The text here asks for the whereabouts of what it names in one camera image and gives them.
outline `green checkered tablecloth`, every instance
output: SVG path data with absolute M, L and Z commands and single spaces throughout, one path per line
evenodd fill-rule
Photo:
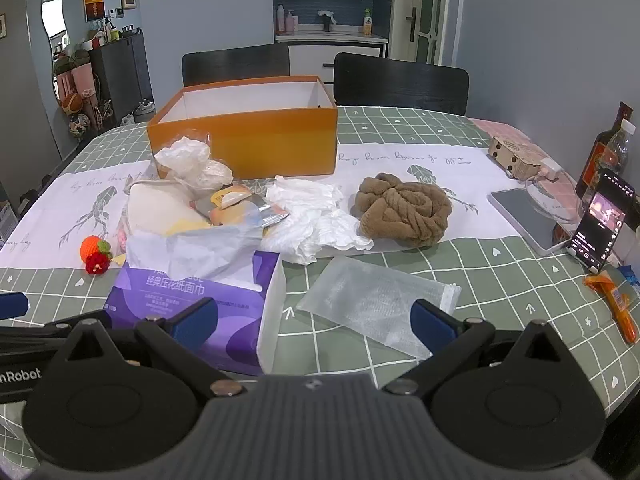
M 407 108 L 339 109 L 338 142 L 453 144 L 486 148 L 491 135 L 467 118 Z M 121 126 L 97 139 L 67 168 L 94 170 L 122 162 L 150 159 L 144 124 Z M 252 182 L 264 190 L 266 181 Z M 612 321 L 607 303 L 582 284 L 584 268 L 565 251 L 534 254 L 520 237 L 491 240 L 458 238 L 429 250 L 354 256 L 444 283 L 456 283 L 462 294 L 455 316 L 483 317 L 498 329 L 522 329 L 532 319 L 550 320 L 584 369 L 607 414 L 640 380 L 638 346 L 629 347 Z M 294 311 L 328 263 L 308 267 L 285 264 L 287 299 L 282 314 L 274 372 L 345 374 L 364 372 L 380 387 L 416 364 L 416 359 L 308 312 Z M 620 291 L 632 298 L 638 320 L 638 298 L 620 273 L 607 269 Z M 87 276 L 81 269 L 0 269 L 0 292 L 27 294 L 26 316 L 0 324 L 38 326 L 62 317 L 102 308 L 118 273 Z M 251 378 L 241 378 L 251 382 Z M 6 404 L 0 422 L 2 453 L 23 467 L 36 463 L 24 443 L 21 403 Z

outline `black faucet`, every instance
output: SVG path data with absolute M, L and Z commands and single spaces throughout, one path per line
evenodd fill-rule
M 322 24 L 324 25 L 324 31 L 325 32 L 331 32 L 331 17 L 327 16 L 326 14 L 322 15 Z

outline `door handle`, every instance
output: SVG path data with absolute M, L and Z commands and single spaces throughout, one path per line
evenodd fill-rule
M 417 12 L 418 7 L 414 7 L 411 11 L 411 15 L 407 16 L 405 19 L 411 22 L 411 31 L 409 32 L 409 41 L 413 43 L 415 36 L 415 13 Z

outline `beige cloth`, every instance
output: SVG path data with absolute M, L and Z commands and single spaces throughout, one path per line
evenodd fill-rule
M 431 247 L 444 235 L 451 202 L 434 184 L 401 182 L 392 174 L 367 177 L 360 184 L 356 209 L 360 231 L 370 238 L 393 238 L 413 247 Z

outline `dark wine bottle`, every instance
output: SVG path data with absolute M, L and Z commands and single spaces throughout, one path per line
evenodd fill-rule
M 633 108 L 620 101 L 618 116 L 616 117 L 616 122 L 613 124 L 613 127 L 606 132 L 598 134 L 598 136 L 596 137 L 596 140 L 593 143 L 593 147 L 591 148 L 589 158 L 587 159 L 587 163 L 584 165 L 584 169 L 582 170 L 580 179 L 575 185 L 575 192 L 578 197 L 582 198 L 584 196 L 584 192 L 587 191 L 593 175 L 596 171 L 598 171 L 598 160 L 602 156 L 602 152 L 604 151 L 607 143 L 611 140 L 611 137 L 613 137 L 620 129 L 622 119 L 626 119 L 628 121 L 631 118 L 631 114 L 633 112 Z

